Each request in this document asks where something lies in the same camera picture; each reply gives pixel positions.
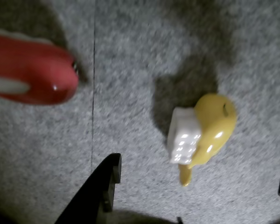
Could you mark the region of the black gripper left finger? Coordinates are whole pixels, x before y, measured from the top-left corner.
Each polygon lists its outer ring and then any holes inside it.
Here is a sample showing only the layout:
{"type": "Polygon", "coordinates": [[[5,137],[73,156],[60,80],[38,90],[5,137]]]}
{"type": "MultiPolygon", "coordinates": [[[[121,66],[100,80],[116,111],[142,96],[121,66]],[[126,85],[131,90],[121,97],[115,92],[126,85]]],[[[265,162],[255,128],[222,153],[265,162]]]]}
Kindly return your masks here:
{"type": "Polygon", "coordinates": [[[57,224],[106,224],[112,212],[115,185],[121,180],[120,153],[108,155],[66,206],[57,224]]]}

